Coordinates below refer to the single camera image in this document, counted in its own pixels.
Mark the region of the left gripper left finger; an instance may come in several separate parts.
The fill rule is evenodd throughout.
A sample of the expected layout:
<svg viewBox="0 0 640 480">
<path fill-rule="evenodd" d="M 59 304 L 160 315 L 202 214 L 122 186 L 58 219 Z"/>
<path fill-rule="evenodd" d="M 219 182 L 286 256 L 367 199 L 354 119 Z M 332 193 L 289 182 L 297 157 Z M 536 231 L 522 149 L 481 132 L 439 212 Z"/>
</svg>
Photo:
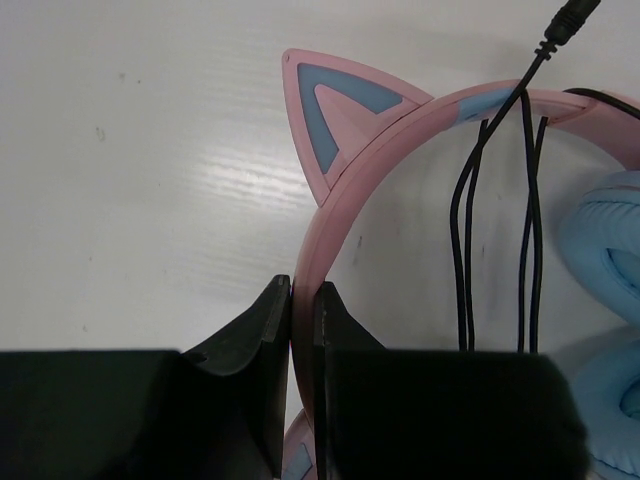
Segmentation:
<svg viewBox="0 0 640 480">
<path fill-rule="evenodd" d="M 5 351 L 5 479 L 276 479 L 290 280 L 193 348 Z"/>
</svg>

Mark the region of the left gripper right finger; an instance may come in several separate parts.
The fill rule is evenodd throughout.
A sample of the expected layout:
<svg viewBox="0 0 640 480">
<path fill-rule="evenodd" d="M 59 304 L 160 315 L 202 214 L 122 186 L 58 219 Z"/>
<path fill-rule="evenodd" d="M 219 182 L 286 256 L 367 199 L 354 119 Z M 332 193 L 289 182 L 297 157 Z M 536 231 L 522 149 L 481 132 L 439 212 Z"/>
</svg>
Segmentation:
<svg viewBox="0 0 640 480">
<path fill-rule="evenodd" d="M 388 349 L 331 283 L 313 322 L 320 478 L 586 477 L 586 430 L 549 358 Z"/>
</svg>

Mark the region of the pink blue cat-ear headphones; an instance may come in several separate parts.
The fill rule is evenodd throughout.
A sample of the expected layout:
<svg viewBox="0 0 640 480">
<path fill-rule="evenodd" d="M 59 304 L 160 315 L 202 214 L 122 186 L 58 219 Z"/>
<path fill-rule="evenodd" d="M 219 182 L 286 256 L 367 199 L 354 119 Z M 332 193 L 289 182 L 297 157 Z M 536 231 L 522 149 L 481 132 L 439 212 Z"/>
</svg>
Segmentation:
<svg viewBox="0 0 640 480">
<path fill-rule="evenodd" d="M 317 203 L 292 286 L 292 352 L 303 409 L 285 436 L 289 469 L 316 479 L 315 388 L 311 381 L 314 299 L 365 202 L 410 153 L 468 122 L 493 120 L 516 103 L 517 81 L 435 98 L 405 81 L 340 57 L 290 49 L 282 60 L 292 138 Z M 639 322 L 639 105 L 587 88 L 536 90 L 529 111 L 544 127 L 580 137 L 622 170 L 586 193 L 565 219 L 560 250 L 599 302 Z"/>
</svg>

